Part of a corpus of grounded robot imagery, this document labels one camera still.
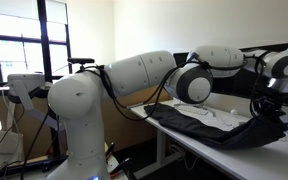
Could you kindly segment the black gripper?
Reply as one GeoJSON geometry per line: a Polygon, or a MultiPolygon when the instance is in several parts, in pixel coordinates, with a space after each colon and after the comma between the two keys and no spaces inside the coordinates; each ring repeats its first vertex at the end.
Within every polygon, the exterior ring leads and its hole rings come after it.
{"type": "Polygon", "coordinates": [[[285,112],[282,111],[283,106],[288,107],[288,95],[262,96],[255,99],[255,111],[258,114],[285,115],[285,112]]]}

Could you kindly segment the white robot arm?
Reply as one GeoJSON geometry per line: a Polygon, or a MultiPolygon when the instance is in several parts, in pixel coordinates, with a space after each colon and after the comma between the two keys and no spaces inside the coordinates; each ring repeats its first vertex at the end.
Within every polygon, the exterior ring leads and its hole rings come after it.
{"type": "Polygon", "coordinates": [[[254,50],[243,53],[225,46],[200,46],[182,66],[167,51],[140,54],[81,71],[56,82],[48,93],[50,108],[59,115],[67,134],[68,158],[47,180],[108,180],[104,150],[101,100],[116,98],[154,85],[187,103],[200,103],[211,92],[215,77],[229,77],[247,66],[277,80],[288,79],[288,48],[282,52],[254,50]]]}

